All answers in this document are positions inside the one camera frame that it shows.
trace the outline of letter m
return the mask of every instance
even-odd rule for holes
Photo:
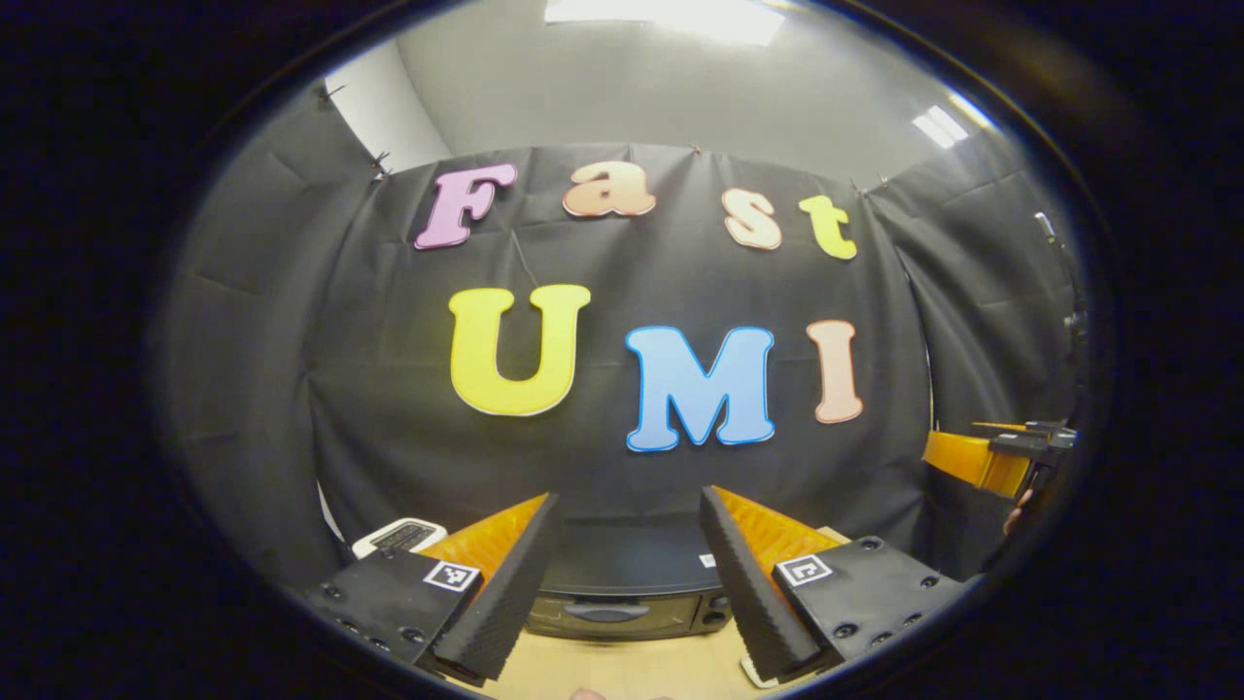
[[[765,398],[765,362],[774,336],[763,327],[736,327],[705,375],[682,331],[669,326],[632,329],[626,346],[639,357],[639,428],[627,436],[636,453],[672,450],[678,434],[669,428],[669,407],[695,445],[703,445],[722,407],[725,423],[717,439],[725,445],[760,443],[774,434]]]

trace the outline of black fabric backdrop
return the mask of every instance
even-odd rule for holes
[[[613,159],[644,168],[657,206],[573,219],[561,206],[570,173]],[[519,179],[498,188],[466,242],[413,247],[438,174],[503,162]],[[280,581],[309,584],[341,564],[316,479],[347,540],[402,516],[455,530],[544,491],[577,520],[690,512],[698,489],[717,484],[811,525],[878,535],[963,578],[996,546],[1008,506],[919,461],[931,420],[962,430],[1070,412],[1070,286],[1033,214],[1045,210],[1056,228],[1061,218],[989,138],[867,194],[642,144],[518,148],[382,183],[371,174],[340,116],[305,96],[223,173],[169,305],[169,407],[188,471],[243,553]],[[779,249],[729,236],[720,195],[730,187],[773,201]],[[816,194],[848,213],[853,260],[816,245],[797,208]],[[540,353],[527,293],[557,282],[592,291],[567,398],[526,419],[465,405],[449,383],[449,296],[514,292],[499,369],[525,378]],[[820,369],[805,327],[825,318],[856,327],[865,404],[836,425],[812,415]],[[684,436],[668,453],[628,451],[639,383],[623,338],[643,325],[683,329],[704,367],[731,327],[771,329],[774,438],[694,446]]]

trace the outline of fluorescent light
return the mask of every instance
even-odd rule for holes
[[[963,127],[959,126],[959,122],[952,119],[950,114],[945,113],[945,109],[943,109],[942,107],[931,108],[929,118],[932,118],[933,122],[937,123],[937,126],[942,127],[942,131],[949,133],[950,138],[954,138],[955,140],[963,140],[964,138],[968,138],[968,132],[963,131]]]
[[[960,112],[967,114],[967,117],[977,123],[980,128],[991,128],[994,122],[989,119],[985,114],[980,112],[972,102],[968,102],[959,94],[954,92],[950,93],[950,102],[959,108]]]
[[[545,22],[656,22],[769,46],[786,17],[750,0],[549,0]]]
[[[934,123],[933,119],[928,117],[928,114],[921,114],[916,117],[914,119],[912,119],[912,123],[919,127],[919,129],[924,132],[924,136],[932,138],[933,142],[940,145],[942,148],[949,148],[954,145],[954,137],[942,131],[942,127],[937,126],[937,123]]]

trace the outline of gray wall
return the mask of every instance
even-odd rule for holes
[[[397,39],[453,154],[697,144],[867,189],[935,154],[911,119],[952,109],[938,82],[836,16],[790,10],[761,47],[648,24],[546,26],[544,7],[476,0]]]

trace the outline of black foam pad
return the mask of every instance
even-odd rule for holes
[[[756,673],[766,680],[802,673],[821,655],[821,648],[760,571],[739,526],[712,487],[700,490],[700,528]]]
[[[550,494],[493,579],[433,645],[435,670],[475,686],[501,675],[560,537],[557,496]]]

